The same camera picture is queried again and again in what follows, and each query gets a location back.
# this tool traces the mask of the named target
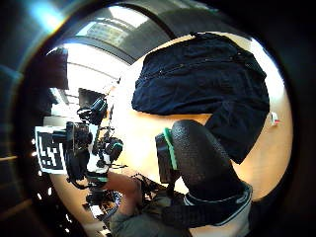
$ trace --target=dark blue jacket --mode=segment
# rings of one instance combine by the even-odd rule
[[[267,75],[231,39],[193,35],[146,55],[132,107],[154,115],[212,114],[205,126],[240,164],[270,111]]]

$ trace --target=table surface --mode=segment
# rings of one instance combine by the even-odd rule
[[[254,53],[267,73],[266,84],[270,94],[271,112],[277,113],[280,124],[272,126],[271,115],[268,115],[262,133],[245,161],[241,165],[233,163],[240,179],[253,186],[253,199],[262,198],[277,185],[289,162],[292,117],[288,96],[277,68],[255,40],[231,34],[216,34],[225,35]],[[185,36],[174,39],[157,48],[191,38]],[[118,160],[132,170],[160,183],[155,136],[161,133],[164,127],[172,127],[178,119],[194,119],[205,124],[211,115],[156,116],[133,110],[131,99],[134,83],[139,77],[144,57],[145,55],[134,62],[121,76],[115,95],[113,126],[116,128],[115,136],[124,143]],[[177,181],[175,190],[183,194],[188,191],[182,179]]]

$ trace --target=camera rig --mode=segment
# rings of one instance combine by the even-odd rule
[[[118,208],[120,193],[103,190],[102,187],[108,180],[110,168],[125,167],[113,163],[122,151],[122,141],[113,137],[113,107],[108,126],[101,127],[102,120],[107,117],[107,109],[107,99],[101,97],[91,107],[83,107],[77,111],[81,122],[68,121],[65,129],[52,133],[53,142],[62,143],[63,146],[67,182],[80,190],[89,189],[84,207],[90,207],[93,216],[105,223]],[[99,138],[101,130],[105,130],[105,133]],[[94,167],[89,169],[91,159],[95,162]],[[88,185],[78,183],[85,178]]]

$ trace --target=wooden table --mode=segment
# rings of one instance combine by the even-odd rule
[[[262,133],[245,161],[241,165],[233,163],[240,179],[253,186],[253,199],[262,198],[277,185],[289,162],[292,117],[288,96],[277,68],[257,42],[230,34],[216,34],[228,36],[246,50],[253,52],[268,75],[266,83],[270,94],[271,111],[277,113],[280,124],[272,126],[271,115],[268,115]],[[174,39],[158,48],[190,38],[191,36],[185,36]],[[205,123],[210,115],[156,116],[133,110],[131,99],[134,83],[140,74],[144,57],[145,55],[133,63],[121,76],[115,96],[113,125],[116,128],[115,136],[124,143],[123,152],[118,160],[160,183],[155,136],[161,133],[164,127],[171,128],[176,120],[195,119]],[[175,190],[184,194],[188,191],[182,179],[177,181]]]

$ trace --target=black jacket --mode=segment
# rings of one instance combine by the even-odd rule
[[[132,107],[154,115],[211,113],[205,126],[240,164],[270,110],[267,75],[231,39],[193,35],[146,55]]]

